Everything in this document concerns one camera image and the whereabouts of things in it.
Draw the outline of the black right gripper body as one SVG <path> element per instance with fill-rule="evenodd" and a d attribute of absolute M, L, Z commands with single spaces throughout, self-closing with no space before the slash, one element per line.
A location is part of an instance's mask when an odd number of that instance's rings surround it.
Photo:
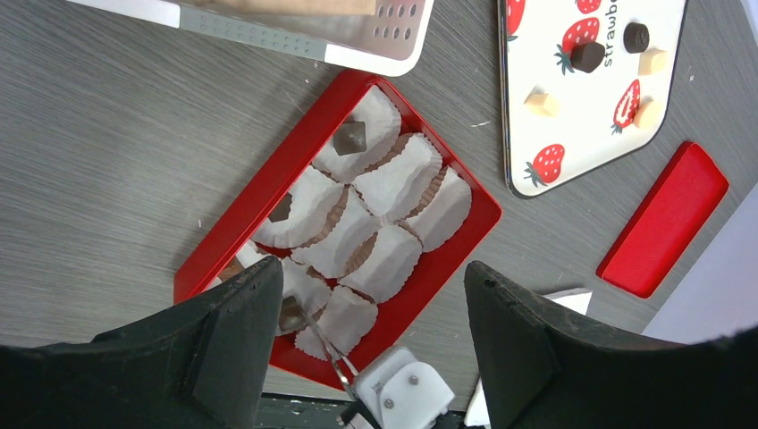
<path fill-rule="evenodd" d="M 343 428 L 432 428 L 454 399 L 450 386 L 406 347 L 392 346 L 358 371 L 342 359 L 353 381 L 337 375 L 351 403 L 337 422 Z"/>

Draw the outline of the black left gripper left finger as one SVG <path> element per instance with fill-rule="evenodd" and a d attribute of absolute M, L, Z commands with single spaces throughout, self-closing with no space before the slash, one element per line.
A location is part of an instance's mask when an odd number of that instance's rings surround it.
<path fill-rule="evenodd" d="M 4 428 L 250 428 L 283 271 L 230 280 L 87 343 L 1 348 Z"/>

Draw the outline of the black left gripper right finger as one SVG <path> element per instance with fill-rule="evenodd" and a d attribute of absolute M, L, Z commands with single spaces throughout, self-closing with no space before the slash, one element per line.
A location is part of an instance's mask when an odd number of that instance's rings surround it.
<path fill-rule="evenodd" d="M 598 322 L 483 262 L 464 279 L 493 428 L 754 428 L 757 331 L 693 345 Z"/>

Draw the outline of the metal tongs with grey handle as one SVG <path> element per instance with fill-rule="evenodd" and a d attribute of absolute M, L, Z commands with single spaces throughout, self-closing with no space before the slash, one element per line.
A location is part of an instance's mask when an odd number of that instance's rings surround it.
<path fill-rule="evenodd" d="M 306 325 L 313 330 L 313 332 L 315 333 L 315 336 L 318 338 L 319 342 L 321 343 L 324 354 L 327 356 L 328 360 L 331 362 L 333 370 L 336 373 L 343 390 L 348 394 L 351 400 L 358 401 L 359 396 L 356 393 L 355 388 L 351 384 L 349 377 L 342 372 L 339 362 L 340 361 L 344 362 L 345 366 L 349 369 L 353 377 L 358 375 L 357 368 L 352 364 L 352 362 L 349 360 L 349 358 L 346 355 L 341 353 L 338 349 L 336 349 L 333 346 L 333 344 L 328 340 L 328 338 L 321 331 L 316 320 L 312 316 L 308 315 L 307 312 L 303 309 L 300 309 L 300 315 L 301 315 L 301 318 L 305 321 Z"/>

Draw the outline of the dark chocolate piece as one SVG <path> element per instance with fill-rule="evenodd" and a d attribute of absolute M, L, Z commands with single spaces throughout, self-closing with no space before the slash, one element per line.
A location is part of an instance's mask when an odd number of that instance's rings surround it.
<path fill-rule="evenodd" d="M 366 152 L 366 123 L 344 122 L 333 134 L 333 149 L 338 156 L 349 156 Z"/>

